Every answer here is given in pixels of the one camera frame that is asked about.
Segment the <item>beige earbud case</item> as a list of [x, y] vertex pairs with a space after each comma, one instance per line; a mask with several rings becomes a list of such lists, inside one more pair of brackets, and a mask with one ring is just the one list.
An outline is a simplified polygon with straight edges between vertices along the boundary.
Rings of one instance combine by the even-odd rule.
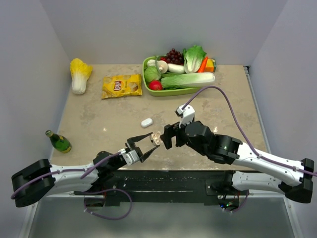
[[154, 145], [154, 146], [160, 146], [161, 144], [163, 144], [163, 141], [160, 138], [161, 133], [160, 132], [155, 132], [152, 133], [150, 135], [150, 142]]

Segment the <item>white earbud charging case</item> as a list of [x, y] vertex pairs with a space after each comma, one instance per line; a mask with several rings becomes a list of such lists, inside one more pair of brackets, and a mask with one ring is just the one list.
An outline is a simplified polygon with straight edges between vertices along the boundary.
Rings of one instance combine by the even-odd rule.
[[147, 128], [153, 124], [153, 120], [151, 118], [147, 118], [143, 121], [141, 121], [141, 127], [142, 128]]

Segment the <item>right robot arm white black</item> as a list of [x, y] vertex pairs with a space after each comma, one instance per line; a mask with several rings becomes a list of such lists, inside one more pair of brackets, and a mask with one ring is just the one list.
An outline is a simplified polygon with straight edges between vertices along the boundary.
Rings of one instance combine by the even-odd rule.
[[231, 178], [224, 179], [220, 188], [227, 195], [237, 190], [263, 190], [299, 203], [312, 200], [314, 162], [310, 159], [295, 161], [252, 149], [237, 138], [214, 134], [200, 121], [165, 126], [160, 138], [166, 149], [172, 147], [173, 137], [177, 147], [187, 145], [215, 163], [253, 169], [252, 173], [234, 172]]

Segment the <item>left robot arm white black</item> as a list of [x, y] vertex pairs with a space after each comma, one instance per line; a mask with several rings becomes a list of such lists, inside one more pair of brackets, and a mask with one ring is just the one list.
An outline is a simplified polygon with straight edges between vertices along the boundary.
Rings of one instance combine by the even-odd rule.
[[91, 163], [82, 166], [57, 166], [48, 159], [38, 160], [11, 177], [10, 198], [16, 207], [26, 207], [54, 194], [98, 194], [113, 172], [149, 158], [161, 144], [159, 136], [160, 133], [151, 132], [128, 138], [125, 148], [114, 154], [101, 151]]

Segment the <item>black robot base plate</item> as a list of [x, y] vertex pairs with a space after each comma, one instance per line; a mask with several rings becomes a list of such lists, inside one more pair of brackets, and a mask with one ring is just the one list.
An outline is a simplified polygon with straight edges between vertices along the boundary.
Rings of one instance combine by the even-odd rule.
[[106, 206], [120, 202], [202, 203], [218, 205], [225, 196], [242, 197], [232, 187], [234, 171], [118, 170], [93, 183], [85, 195], [102, 191]]

